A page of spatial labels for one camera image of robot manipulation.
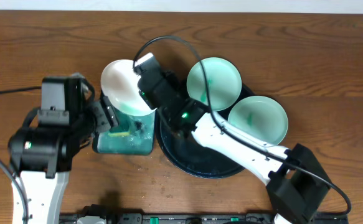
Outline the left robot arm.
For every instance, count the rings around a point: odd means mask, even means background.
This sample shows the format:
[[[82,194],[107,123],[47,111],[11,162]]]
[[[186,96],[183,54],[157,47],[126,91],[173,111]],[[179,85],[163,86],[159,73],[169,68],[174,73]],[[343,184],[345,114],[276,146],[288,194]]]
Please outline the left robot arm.
[[[8,148],[14,170],[13,223],[58,223],[73,157],[93,135],[118,124],[109,99],[42,96]]]

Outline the white plate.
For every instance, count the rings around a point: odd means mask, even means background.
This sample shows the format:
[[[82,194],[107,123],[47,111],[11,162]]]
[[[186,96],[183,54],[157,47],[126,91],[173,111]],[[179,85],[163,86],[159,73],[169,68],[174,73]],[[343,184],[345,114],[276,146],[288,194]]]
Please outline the white plate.
[[[115,60],[101,74],[101,90],[110,103],[130,116],[146,116],[154,112],[139,95],[140,79],[132,68],[133,61]]]

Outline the green yellow sponge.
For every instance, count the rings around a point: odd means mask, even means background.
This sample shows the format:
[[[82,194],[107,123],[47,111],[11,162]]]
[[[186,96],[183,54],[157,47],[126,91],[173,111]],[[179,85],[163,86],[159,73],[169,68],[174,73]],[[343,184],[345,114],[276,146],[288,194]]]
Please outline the green yellow sponge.
[[[118,126],[109,130],[108,135],[111,137],[125,137],[131,134],[130,118],[127,114],[115,109],[115,115],[118,119]]]

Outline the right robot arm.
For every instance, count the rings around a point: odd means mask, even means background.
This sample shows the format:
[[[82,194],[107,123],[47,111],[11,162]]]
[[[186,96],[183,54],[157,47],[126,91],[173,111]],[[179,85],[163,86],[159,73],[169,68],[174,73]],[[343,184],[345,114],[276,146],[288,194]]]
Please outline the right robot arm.
[[[133,70],[140,77],[140,96],[171,131],[192,136],[265,184],[277,221],[309,223],[314,218],[331,181],[310,149],[301,144],[293,149],[275,146],[243,133],[208,106],[183,95],[174,74],[159,65],[135,65]]]

